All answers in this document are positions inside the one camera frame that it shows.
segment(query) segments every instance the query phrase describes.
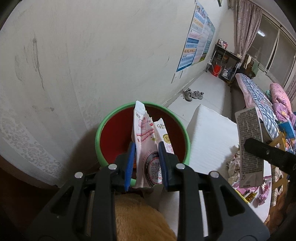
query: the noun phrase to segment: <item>tile floor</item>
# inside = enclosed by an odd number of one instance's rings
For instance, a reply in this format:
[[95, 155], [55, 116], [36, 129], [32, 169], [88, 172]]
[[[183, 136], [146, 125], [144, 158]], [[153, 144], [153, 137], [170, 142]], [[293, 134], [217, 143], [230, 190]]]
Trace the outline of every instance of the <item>tile floor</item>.
[[202, 100], [193, 99], [191, 102], [188, 102], [184, 99], [183, 95], [180, 95], [168, 107], [179, 116], [185, 128], [187, 128], [194, 111], [200, 104], [229, 119], [231, 118], [230, 88], [223, 80], [213, 76], [209, 72], [204, 72], [191, 84], [190, 89], [192, 91], [204, 92], [204, 98]]

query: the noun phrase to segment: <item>screw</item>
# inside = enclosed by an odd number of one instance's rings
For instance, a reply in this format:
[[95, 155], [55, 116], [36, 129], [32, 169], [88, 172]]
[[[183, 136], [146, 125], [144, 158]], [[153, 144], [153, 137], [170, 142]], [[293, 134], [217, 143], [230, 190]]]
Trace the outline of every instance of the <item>screw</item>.
[[218, 177], [219, 177], [219, 172], [212, 171], [212, 172], [210, 172], [210, 175], [211, 175], [211, 177], [213, 177], [213, 178], [218, 178]]
[[82, 172], [77, 172], [77, 173], [75, 173], [74, 177], [76, 177], [76, 178], [82, 178], [83, 177], [83, 173]]
[[179, 170], [183, 170], [183, 169], [185, 169], [185, 165], [183, 163], [178, 163], [176, 165], [176, 168], [178, 168]]
[[117, 165], [116, 165], [116, 164], [110, 164], [110, 165], [108, 166], [108, 168], [109, 168], [110, 170], [116, 170]]

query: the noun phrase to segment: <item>wall poster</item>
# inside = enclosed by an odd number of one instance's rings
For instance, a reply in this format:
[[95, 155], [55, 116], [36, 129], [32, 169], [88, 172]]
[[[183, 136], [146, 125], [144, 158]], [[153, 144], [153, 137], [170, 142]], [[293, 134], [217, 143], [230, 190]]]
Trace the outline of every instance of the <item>wall poster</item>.
[[177, 71], [205, 59], [212, 42], [215, 27], [203, 6], [196, 1], [193, 18], [188, 31]]

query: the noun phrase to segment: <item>curtain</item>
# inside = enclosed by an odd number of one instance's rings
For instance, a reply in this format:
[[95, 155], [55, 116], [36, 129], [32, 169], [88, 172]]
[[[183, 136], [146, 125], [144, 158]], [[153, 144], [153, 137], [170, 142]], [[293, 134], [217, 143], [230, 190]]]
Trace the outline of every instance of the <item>curtain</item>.
[[290, 102], [296, 97], [296, 74], [294, 75], [289, 87], [287, 88], [287, 96], [289, 97]]
[[235, 17], [235, 51], [244, 59], [259, 29], [262, 9], [248, 0], [237, 0]]

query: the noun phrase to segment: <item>fuzzy brown fabric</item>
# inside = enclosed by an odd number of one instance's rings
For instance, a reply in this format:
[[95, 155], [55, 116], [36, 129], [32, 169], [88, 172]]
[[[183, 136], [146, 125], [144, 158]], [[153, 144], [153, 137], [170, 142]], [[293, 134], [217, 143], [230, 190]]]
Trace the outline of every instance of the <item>fuzzy brown fabric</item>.
[[175, 241], [163, 215], [137, 194], [115, 196], [118, 241]]

